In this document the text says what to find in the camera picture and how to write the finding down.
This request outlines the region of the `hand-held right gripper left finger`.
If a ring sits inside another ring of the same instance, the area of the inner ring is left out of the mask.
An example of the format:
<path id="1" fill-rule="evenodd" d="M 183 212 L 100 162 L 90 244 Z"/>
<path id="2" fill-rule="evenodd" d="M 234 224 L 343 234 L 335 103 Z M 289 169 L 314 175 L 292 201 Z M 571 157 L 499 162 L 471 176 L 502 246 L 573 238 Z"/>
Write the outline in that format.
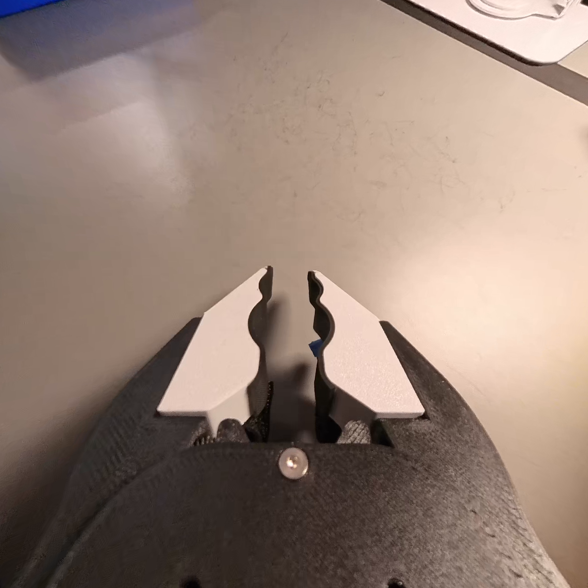
<path id="1" fill-rule="evenodd" d="M 273 268 L 264 266 L 202 316 L 160 400 L 166 417 L 252 424 L 268 402 L 264 335 Z"/>

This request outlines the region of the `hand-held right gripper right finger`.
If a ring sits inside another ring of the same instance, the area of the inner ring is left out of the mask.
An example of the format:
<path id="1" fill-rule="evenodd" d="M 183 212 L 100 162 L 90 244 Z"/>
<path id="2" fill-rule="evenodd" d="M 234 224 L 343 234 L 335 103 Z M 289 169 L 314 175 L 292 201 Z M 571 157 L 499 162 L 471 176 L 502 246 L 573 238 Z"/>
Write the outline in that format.
<path id="1" fill-rule="evenodd" d="M 345 443 L 356 424 L 367 443 L 388 420 L 419 419 L 426 409 L 379 318 L 326 275 L 307 274 L 313 307 L 315 435 Z"/>

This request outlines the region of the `blue plastic bin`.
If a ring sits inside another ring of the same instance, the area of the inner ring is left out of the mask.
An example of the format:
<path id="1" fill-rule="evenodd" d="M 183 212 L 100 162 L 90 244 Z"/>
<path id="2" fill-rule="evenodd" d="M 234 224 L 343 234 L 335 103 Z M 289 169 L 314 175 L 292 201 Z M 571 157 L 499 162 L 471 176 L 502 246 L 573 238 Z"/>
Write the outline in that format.
<path id="1" fill-rule="evenodd" d="M 17 1 L 1 1 L 1 18 L 19 14 L 32 9 L 40 8 L 45 5 L 54 4 L 54 0 L 17 0 Z"/>

